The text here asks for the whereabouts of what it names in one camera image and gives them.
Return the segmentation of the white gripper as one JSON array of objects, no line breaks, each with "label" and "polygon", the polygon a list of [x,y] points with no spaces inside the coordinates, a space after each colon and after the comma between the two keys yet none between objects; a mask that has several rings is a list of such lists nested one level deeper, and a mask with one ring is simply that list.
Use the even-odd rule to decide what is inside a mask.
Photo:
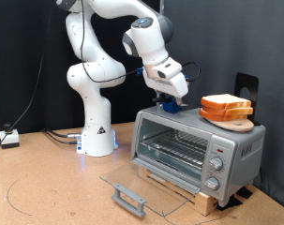
[{"label": "white gripper", "polygon": [[159,64],[144,66],[143,77],[146,85],[156,90],[157,98],[166,93],[176,97],[177,105],[183,105],[182,97],[188,92],[187,81],[182,66],[171,57]]}]

